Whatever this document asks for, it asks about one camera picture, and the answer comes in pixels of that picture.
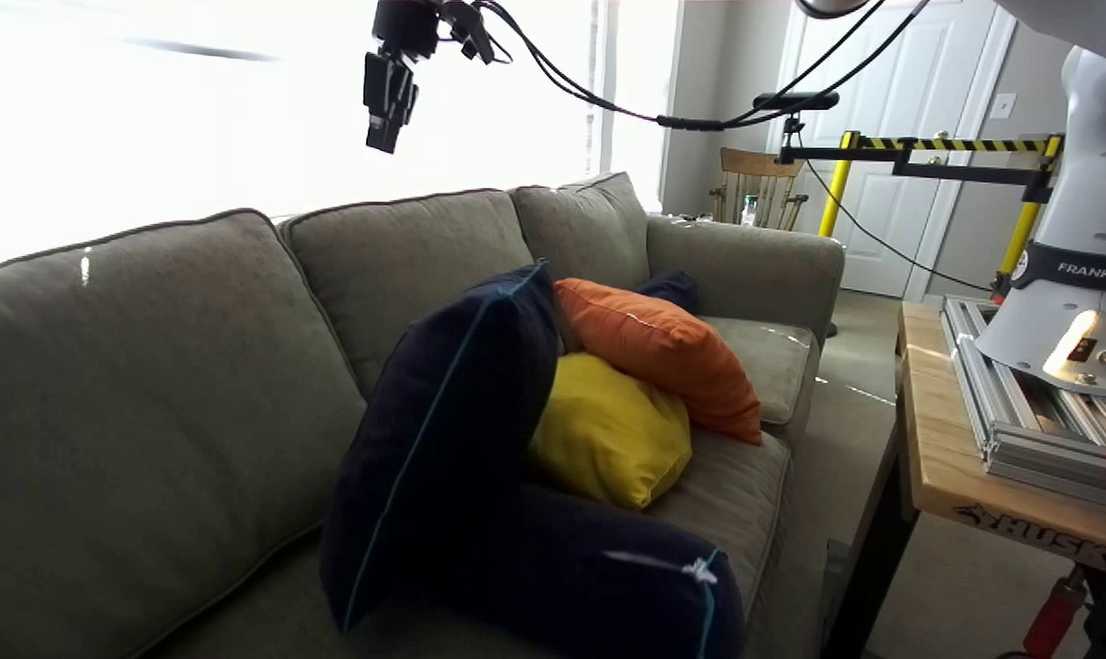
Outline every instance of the navy blue pillow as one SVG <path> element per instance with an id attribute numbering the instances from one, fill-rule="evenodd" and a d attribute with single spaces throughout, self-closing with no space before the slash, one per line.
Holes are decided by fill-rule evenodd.
<path id="1" fill-rule="evenodd" d="M 636 287 L 643 297 L 673 302 L 686 311 L 701 311 L 701 287 L 686 270 L 664 270 Z"/>
<path id="2" fill-rule="evenodd" d="M 659 521 L 523 488 L 433 590 L 575 659 L 737 659 L 730 555 Z"/>
<path id="3" fill-rule="evenodd" d="M 558 366 L 542 264 L 491 280 L 404 332 L 347 448 L 322 527 L 339 629 L 418 564 L 449 560 L 514 497 Z"/>

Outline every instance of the yellow pillow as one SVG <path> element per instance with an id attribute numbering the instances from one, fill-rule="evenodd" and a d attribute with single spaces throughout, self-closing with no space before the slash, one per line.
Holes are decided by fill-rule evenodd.
<path id="1" fill-rule="evenodd" d="M 691 460 L 687 407 L 589 352 L 562 357 L 530 457 L 575 496 L 650 509 Z"/>

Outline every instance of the couch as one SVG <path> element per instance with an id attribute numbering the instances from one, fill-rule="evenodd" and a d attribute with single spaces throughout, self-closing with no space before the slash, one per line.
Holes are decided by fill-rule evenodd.
<path id="1" fill-rule="evenodd" d="M 0 264 L 0 654 L 554 654 L 424 590 L 339 634 L 322 509 L 401 332 L 508 267 L 686 270 L 762 399 L 643 518 L 730 553 L 746 654 L 844 249 L 650 216 L 628 177 L 269 220 L 230 210 Z"/>

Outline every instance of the window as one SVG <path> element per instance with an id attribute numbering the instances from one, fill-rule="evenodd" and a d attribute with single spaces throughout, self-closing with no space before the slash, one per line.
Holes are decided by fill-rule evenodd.
<path id="1" fill-rule="evenodd" d="M 596 3 L 504 0 L 587 86 L 606 61 Z M 421 99 L 401 153 L 368 151 L 372 7 L 0 0 L 0 261 L 236 205 L 293 216 L 359 198 L 567 184 L 595 177 L 596 147 L 615 134 L 630 143 L 615 162 L 659 177 L 653 153 L 635 151 L 642 134 L 596 134 L 596 109 L 562 95 L 497 21 L 514 66 L 440 47 L 418 66 Z"/>

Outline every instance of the orange pillow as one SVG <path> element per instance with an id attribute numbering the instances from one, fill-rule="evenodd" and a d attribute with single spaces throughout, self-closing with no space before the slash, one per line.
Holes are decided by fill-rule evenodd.
<path id="1" fill-rule="evenodd" d="M 695 427 L 762 444 L 762 404 L 733 348 L 670 302 L 558 280 L 558 304 L 582 348 L 673 391 Z"/>

